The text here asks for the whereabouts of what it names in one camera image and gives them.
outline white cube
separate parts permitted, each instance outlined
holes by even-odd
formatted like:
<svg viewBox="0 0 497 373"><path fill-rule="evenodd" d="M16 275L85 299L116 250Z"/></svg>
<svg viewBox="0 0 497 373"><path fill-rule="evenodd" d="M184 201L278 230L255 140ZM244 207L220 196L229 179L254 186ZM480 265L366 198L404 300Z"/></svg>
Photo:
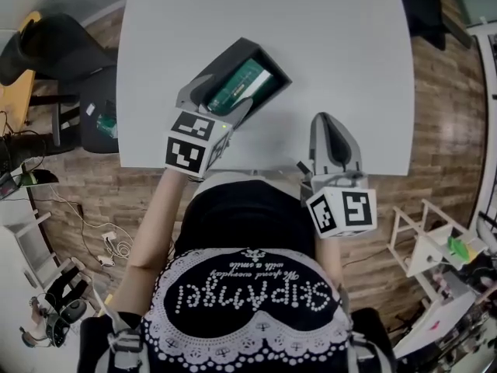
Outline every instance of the white cube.
<svg viewBox="0 0 497 373"><path fill-rule="evenodd" d="M180 108L169 109L167 123L165 167L195 177L221 157L233 132L229 123Z"/></svg>
<svg viewBox="0 0 497 373"><path fill-rule="evenodd" d="M327 186L307 200L321 239L355 236L377 227L376 190Z"/></svg>

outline forearm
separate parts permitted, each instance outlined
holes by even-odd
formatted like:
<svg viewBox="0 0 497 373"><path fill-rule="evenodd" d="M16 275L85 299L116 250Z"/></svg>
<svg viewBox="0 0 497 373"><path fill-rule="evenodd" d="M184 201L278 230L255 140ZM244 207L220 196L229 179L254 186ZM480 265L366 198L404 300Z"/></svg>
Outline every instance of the forearm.
<svg viewBox="0 0 497 373"><path fill-rule="evenodd" d="M343 285L342 256L339 238L320 239L315 237L316 260L338 289Z"/></svg>
<svg viewBox="0 0 497 373"><path fill-rule="evenodd" d="M159 272L165 264L187 175L167 169L134 239L128 266Z"/></svg>

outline white table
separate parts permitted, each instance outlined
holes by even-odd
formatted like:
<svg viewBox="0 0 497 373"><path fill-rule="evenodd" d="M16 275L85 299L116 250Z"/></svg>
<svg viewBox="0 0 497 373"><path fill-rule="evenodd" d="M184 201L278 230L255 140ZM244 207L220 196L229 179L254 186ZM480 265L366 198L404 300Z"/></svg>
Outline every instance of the white table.
<svg viewBox="0 0 497 373"><path fill-rule="evenodd" d="M327 111L357 139L363 169L405 175L414 73L401 0L127 0L117 70L121 164L163 167L165 108L246 37L293 84L241 126L215 169L294 168Z"/></svg>

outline yellow wooden table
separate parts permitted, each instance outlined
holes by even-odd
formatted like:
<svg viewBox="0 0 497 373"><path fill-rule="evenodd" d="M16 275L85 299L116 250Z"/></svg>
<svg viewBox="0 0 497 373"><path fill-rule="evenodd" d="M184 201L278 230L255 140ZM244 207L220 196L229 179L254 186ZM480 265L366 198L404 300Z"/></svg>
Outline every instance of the yellow wooden table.
<svg viewBox="0 0 497 373"><path fill-rule="evenodd" d="M23 30L30 20L41 19L39 12L31 12L19 27ZM20 131L26 121L30 107L31 92L34 83L34 71L25 71L13 84L4 87L0 85L0 110L7 112L9 125L14 131ZM5 127L5 115L0 114L0 134Z"/></svg>

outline open box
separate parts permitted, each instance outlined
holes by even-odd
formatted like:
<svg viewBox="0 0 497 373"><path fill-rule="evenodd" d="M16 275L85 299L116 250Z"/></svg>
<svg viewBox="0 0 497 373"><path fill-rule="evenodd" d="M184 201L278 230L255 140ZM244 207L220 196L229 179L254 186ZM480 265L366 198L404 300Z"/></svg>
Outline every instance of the open box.
<svg viewBox="0 0 497 373"><path fill-rule="evenodd" d="M250 58L257 61L264 69L273 75L275 82L270 87L266 88L262 98L253 100L250 110L238 123L239 127L242 123L266 105L272 98L277 96L286 87L291 84L287 74L276 64L276 62L263 50L261 46L253 43L244 37L234 42L227 50L214 59L208 66L202 70L195 78L201 78L205 75L212 75L208 82L205 82L196 87L190 93L190 99L195 105L207 106L216 93L226 84L226 82L235 74L235 72ZM222 120L220 114L210 112L213 116L218 116Z"/></svg>

